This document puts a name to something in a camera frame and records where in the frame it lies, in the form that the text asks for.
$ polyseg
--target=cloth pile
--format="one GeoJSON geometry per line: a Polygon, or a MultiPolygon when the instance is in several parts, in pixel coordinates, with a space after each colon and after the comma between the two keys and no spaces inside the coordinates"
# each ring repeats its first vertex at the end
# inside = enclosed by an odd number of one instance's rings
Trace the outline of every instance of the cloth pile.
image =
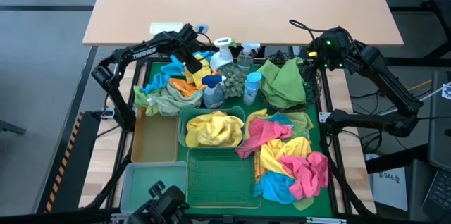
{"type": "Polygon", "coordinates": [[[267,60],[257,71],[263,75],[260,89],[266,100],[278,108],[305,104],[304,80],[299,74],[301,58],[288,60],[282,68],[267,60]]]}
{"type": "Polygon", "coordinates": [[[314,203],[320,189],[328,186],[328,162],[311,150],[307,137],[312,128],[304,112],[270,116],[264,109],[247,117],[246,140],[236,152],[241,159],[254,152],[255,196],[299,210],[314,203]]]}
{"type": "MultiPolygon", "coordinates": [[[[196,53],[197,59],[209,56],[209,51],[196,53]]],[[[184,65],[171,55],[172,63],[162,66],[166,74],[157,73],[152,83],[141,89],[134,86],[135,105],[146,108],[146,116],[159,112],[163,116],[176,116],[186,106],[200,107],[204,85],[202,78],[211,74],[207,59],[202,59],[202,69],[192,74],[184,65]],[[170,78],[170,75],[185,75],[186,80],[170,78]]]]}
{"type": "Polygon", "coordinates": [[[243,126],[241,119],[220,111],[200,115],[186,125],[186,145],[236,147],[242,141],[243,126]]]}

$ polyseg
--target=gray floor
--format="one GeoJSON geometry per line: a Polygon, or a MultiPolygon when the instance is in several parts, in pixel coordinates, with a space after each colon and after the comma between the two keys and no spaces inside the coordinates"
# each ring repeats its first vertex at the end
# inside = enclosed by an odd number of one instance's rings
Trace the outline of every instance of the gray floor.
{"type": "MultiPolygon", "coordinates": [[[[388,0],[401,6],[404,0],[388,0]]],[[[0,4],[94,4],[95,0],[0,0],[0,4]]],[[[421,0],[408,0],[416,6],[421,0]]],[[[23,136],[0,133],[0,216],[31,213],[56,147],[70,100],[89,51],[81,45],[89,12],[0,12],[0,119],[27,128],[23,136]]],[[[386,56],[420,57],[445,37],[434,15],[397,13],[396,23],[406,45],[383,49],[386,56]]],[[[108,56],[112,47],[100,48],[96,61],[108,56]]],[[[431,78],[435,68],[391,68],[406,86],[431,78]]],[[[351,94],[375,90],[367,80],[349,76],[351,94]]],[[[98,109],[105,93],[92,80],[86,86],[80,110],[98,109]]],[[[359,100],[372,110],[371,98],[359,100]]],[[[379,110],[389,107],[384,100],[379,110]]],[[[420,116],[428,115],[428,103],[420,116]]],[[[411,137],[402,139],[410,147],[426,141],[427,123],[421,122],[411,137]]],[[[384,137],[381,152],[402,147],[384,137]]]]}

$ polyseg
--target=plastic bottle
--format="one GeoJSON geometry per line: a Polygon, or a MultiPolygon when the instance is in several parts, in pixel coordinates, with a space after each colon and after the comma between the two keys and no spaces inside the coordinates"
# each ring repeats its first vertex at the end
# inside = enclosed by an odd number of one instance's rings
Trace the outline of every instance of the plastic bottle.
{"type": "Polygon", "coordinates": [[[238,54],[237,65],[242,73],[247,75],[254,63],[252,50],[260,48],[260,43],[242,43],[242,50],[238,54]]]}
{"type": "Polygon", "coordinates": [[[233,63],[232,52],[230,46],[236,46],[235,41],[229,37],[223,37],[214,41],[214,46],[219,48],[210,60],[210,68],[212,71],[217,72],[221,66],[233,63]]]}
{"type": "Polygon", "coordinates": [[[259,83],[261,80],[261,73],[253,72],[247,76],[245,84],[245,94],[243,95],[243,102],[246,105],[251,105],[255,101],[257,92],[259,91],[259,83]]]}
{"type": "Polygon", "coordinates": [[[202,84],[207,85],[204,90],[204,104],[207,108],[224,107],[224,92],[217,84],[225,79],[226,77],[221,75],[207,75],[202,78],[202,84]]]}

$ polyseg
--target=white spray bottle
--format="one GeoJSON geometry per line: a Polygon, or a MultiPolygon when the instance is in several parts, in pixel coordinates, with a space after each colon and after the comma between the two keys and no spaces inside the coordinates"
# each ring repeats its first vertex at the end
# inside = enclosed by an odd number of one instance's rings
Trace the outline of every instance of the white spray bottle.
{"type": "Polygon", "coordinates": [[[214,46],[219,48],[219,52],[216,52],[210,60],[210,68],[216,72],[221,66],[233,63],[232,52],[228,47],[232,46],[235,42],[232,38],[223,37],[214,41],[214,46]]]}

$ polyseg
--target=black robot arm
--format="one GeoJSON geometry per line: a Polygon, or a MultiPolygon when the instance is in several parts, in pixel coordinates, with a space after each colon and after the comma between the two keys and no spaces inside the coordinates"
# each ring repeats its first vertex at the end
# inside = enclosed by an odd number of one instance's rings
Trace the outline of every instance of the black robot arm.
{"type": "Polygon", "coordinates": [[[186,24],[177,33],[161,32],[147,42],[115,50],[108,58],[102,60],[91,72],[92,77],[101,85],[114,103],[114,119],[125,131],[135,129],[135,112],[126,104],[119,92],[119,82],[124,76],[127,65],[152,54],[174,54],[191,73],[202,68],[202,64],[192,55],[199,51],[197,33],[190,24],[186,24]],[[116,64],[114,71],[110,65],[116,64]]]}
{"type": "Polygon", "coordinates": [[[320,114],[321,128],[336,135],[344,127],[365,127],[385,130],[387,133],[407,137],[418,123],[417,113],[423,102],[413,97],[400,81],[387,69],[379,49],[354,41],[341,27],[325,31],[308,47],[313,59],[309,71],[318,68],[348,69],[370,79],[397,108],[397,112],[383,116],[348,114],[342,110],[320,114]]]}

